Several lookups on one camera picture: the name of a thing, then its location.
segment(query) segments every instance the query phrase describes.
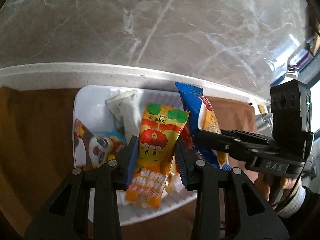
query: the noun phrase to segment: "snack package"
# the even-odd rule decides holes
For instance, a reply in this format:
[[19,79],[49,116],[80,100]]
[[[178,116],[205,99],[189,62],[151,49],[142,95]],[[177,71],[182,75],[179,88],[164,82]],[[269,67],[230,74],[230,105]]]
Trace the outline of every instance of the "snack package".
[[148,104],[141,120],[139,157],[126,200],[158,209],[172,164],[176,141],[189,113]]
[[79,119],[75,119],[74,159],[76,167],[84,171],[96,169],[103,163],[115,159],[124,146],[124,135],[117,130],[93,134]]
[[141,116],[136,91],[127,91],[106,100],[107,107],[117,120],[123,119],[124,134],[127,145],[132,135],[139,136]]
[[[176,82],[180,93],[183,109],[190,112],[189,129],[191,134],[199,130],[220,133],[217,118],[213,112],[209,100],[203,96],[203,89],[188,84]],[[212,150],[203,145],[195,145],[195,150],[207,162],[218,169],[230,170],[227,164],[228,154]]]

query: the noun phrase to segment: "green circle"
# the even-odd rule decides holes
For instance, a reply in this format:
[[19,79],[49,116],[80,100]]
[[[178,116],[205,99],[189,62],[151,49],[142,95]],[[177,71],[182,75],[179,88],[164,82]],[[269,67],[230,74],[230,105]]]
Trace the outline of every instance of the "green circle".
[[187,113],[179,109],[170,110],[168,112],[168,117],[176,119],[178,123],[185,123],[188,120]]
[[150,104],[147,106],[147,111],[148,111],[150,114],[157,115],[157,114],[159,114],[160,111],[161,111],[161,106],[160,106],[160,105],[157,105],[157,104],[150,103]]

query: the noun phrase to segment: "blue snack package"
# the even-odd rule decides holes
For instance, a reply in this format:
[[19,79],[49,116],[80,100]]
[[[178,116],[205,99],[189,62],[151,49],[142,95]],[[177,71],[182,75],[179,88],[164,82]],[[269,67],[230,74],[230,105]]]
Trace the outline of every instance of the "blue snack package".
[[[209,100],[203,96],[203,89],[176,82],[176,87],[180,93],[183,109],[189,111],[189,129],[193,136],[199,130],[220,133],[217,118],[213,112]],[[194,149],[197,154],[218,169],[230,170],[227,164],[228,155],[224,152],[212,150],[203,145],[195,145]]]

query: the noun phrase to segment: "white snack package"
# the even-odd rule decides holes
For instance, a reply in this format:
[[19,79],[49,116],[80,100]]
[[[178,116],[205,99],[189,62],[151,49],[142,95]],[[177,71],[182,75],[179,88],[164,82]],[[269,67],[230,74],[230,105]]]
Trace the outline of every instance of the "white snack package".
[[128,145],[131,136],[139,136],[140,131],[141,115],[137,91],[120,93],[114,98],[106,100],[106,104],[116,119],[121,120],[123,118],[125,141]]

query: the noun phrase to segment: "camera lens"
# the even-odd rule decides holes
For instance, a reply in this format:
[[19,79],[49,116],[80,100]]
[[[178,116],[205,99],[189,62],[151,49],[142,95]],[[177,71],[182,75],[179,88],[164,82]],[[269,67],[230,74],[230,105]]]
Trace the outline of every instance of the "camera lens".
[[285,105],[287,104],[287,100],[285,98],[284,94],[281,94],[280,98],[279,98],[279,105],[281,108],[285,108]]
[[272,107],[276,107],[276,106],[277,106],[277,99],[276,99],[276,97],[274,97],[272,99]]
[[296,105],[296,96],[294,95],[294,93],[291,93],[290,97],[289,97],[289,106],[291,108],[294,108]]

